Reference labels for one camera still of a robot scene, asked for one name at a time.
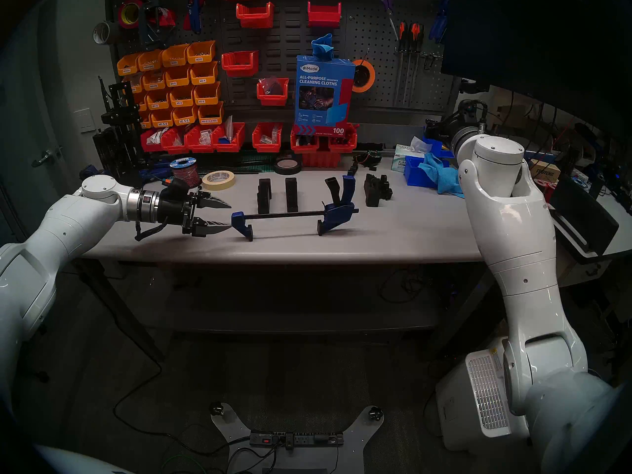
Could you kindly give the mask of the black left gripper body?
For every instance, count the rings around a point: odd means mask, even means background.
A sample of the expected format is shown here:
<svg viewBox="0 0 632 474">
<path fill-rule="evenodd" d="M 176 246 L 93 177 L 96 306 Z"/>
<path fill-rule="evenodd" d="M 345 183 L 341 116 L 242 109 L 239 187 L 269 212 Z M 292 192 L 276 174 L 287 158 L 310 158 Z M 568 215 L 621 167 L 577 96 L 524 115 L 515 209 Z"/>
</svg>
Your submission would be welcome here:
<svg viewBox="0 0 632 474">
<path fill-rule="evenodd" d="M 176 197 L 170 193 L 160 193 L 158 202 L 159 230 L 164 229 L 167 225 L 174 225 L 181 226 L 184 233 L 193 232 L 192 196 L 193 193 L 181 197 Z"/>
</svg>

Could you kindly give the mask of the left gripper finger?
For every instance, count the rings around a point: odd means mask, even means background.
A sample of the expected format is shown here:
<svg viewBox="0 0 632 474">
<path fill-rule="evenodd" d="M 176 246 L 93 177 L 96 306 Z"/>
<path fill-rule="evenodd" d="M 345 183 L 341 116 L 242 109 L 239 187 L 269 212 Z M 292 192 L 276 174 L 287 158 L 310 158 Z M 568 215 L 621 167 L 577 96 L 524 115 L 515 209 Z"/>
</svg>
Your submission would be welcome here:
<svg viewBox="0 0 632 474">
<path fill-rule="evenodd" d="M 194 237 L 206 237 L 208 235 L 216 235 L 231 229 L 232 225 L 222 222 L 206 221 L 200 217 L 193 217 L 191 223 L 191 235 Z"/>
<path fill-rule="evenodd" d="M 211 193 L 207 191 L 191 193 L 191 205 L 196 208 L 231 209 L 230 204 L 211 195 Z"/>
</svg>

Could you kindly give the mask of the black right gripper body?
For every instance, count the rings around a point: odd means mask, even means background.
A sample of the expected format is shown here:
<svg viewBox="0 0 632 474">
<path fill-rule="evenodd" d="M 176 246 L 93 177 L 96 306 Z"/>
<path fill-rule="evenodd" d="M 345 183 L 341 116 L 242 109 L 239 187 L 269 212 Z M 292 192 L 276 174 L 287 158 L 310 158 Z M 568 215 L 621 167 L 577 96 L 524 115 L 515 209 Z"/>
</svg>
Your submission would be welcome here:
<svg viewBox="0 0 632 474">
<path fill-rule="evenodd" d="M 450 144 L 455 134 L 463 127 L 463 115 L 452 113 L 444 120 L 427 118 L 425 120 L 425 138 Z"/>
</svg>

